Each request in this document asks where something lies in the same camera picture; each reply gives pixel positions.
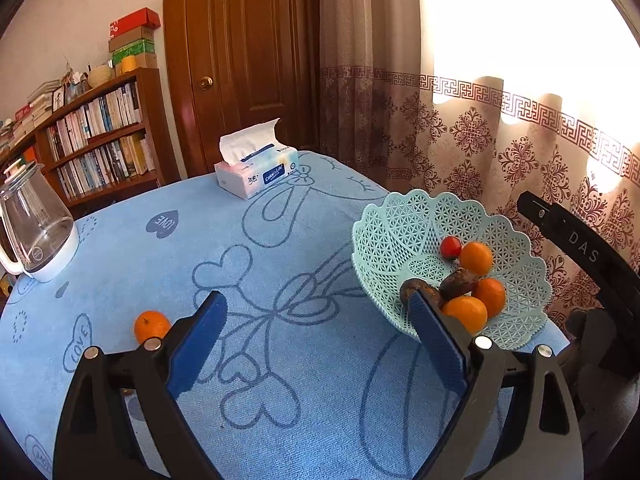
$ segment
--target green box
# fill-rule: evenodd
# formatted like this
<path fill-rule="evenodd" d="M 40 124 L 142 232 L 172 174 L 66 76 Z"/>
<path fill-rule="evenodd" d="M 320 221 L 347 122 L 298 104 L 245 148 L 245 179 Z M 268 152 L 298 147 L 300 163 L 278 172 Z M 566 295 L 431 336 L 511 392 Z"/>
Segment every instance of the green box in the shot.
<path fill-rule="evenodd" d="M 149 40 L 137 40 L 116 50 L 111 59 L 113 59 L 113 64 L 117 65 L 122 61 L 123 57 L 137 56 L 144 52 L 148 54 L 155 54 L 156 44 Z"/>

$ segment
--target door panel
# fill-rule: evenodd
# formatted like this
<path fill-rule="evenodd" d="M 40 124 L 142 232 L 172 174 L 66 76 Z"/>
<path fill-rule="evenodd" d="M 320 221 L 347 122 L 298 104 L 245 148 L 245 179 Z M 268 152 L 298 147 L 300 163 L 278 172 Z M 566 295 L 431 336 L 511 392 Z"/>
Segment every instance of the door panel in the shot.
<path fill-rule="evenodd" d="M 278 139 L 317 149 L 316 0 L 187 0 L 186 28 L 201 147 L 209 171 L 220 137 L 281 117 Z M 211 85 L 202 78 L 210 77 Z"/>

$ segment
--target metal pin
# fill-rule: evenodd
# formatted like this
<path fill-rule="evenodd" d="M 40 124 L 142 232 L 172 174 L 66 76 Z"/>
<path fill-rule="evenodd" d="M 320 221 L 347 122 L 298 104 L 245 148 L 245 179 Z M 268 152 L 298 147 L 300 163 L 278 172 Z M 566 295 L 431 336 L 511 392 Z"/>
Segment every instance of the metal pin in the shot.
<path fill-rule="evenodd" d="M 547 345 L 540 345 L 538 347 L 538 353 L 542 355 L 542 357 L 551 357 L 554 354 L 554 351 Z"/>
<path fill-rule="evenodd" d="M 149 350 L 152 352 L 153 350 L 158 350 L 160 345 L 162 344 L 162 340 L 157 337 L 152 337 L 145 341 L 145 350 Z"/>
<path fill-rule="evenodd" d="M 86 359 L 94 359 L 94 358 L 98 357 L 98 347 L 97 346 L 89 346 L 89 348 L 87 348 L 84 351 L 84 357 Z"/>
<path fill-rule="evenodd" d="M 476 343 L 476 346 L 482 350 L 488 350 L 493 345 L 491 340 L 485 335 L 479 335 L 476 337 L 474 339 L 474 343 Z"/>

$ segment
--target mint green plastic basket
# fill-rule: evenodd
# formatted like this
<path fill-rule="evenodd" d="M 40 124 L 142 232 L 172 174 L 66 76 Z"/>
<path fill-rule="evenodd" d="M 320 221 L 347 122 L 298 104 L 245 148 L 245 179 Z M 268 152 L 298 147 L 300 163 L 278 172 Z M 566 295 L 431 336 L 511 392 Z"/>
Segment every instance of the mint green plastic basket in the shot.
<path fill-rule="evenodd" d="M 390 193 L 381 206 L 367 205 L 351 233 L 351 259 L 362 288 L 393 326 L 418 339 L 400 303 L 400 286 L 409 278 L 440 285 L 455 268 L 440 256 L 440 242 L 449 235 L 491 247 L 494 266 L 488 276 L 505 285 L 506 306 L 482 334 L 503 349 L 526 345 L 547 319 L 543 309 L 551 285 L 545 261 L 531 255 L 529 237 L 514 230 L 508 218 L 488 215 L 476 200 L 448 192 L 432 198 L 415 189 Z"/>

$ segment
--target kettle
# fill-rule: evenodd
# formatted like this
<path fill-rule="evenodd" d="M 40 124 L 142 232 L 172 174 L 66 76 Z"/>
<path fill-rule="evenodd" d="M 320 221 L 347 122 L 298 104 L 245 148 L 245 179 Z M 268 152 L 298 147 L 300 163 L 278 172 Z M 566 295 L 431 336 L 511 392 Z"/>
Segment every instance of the kettle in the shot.
<path fill-rule="evenodd" d="M 11 274 L 24 272 L 49 282 L 78 248 L 78 228 L 69 209 L 40 173 L 42 164 L 16 160 L 5 171 L 0 214 L 17 262 L 0 246 L 0 263 Z"/>

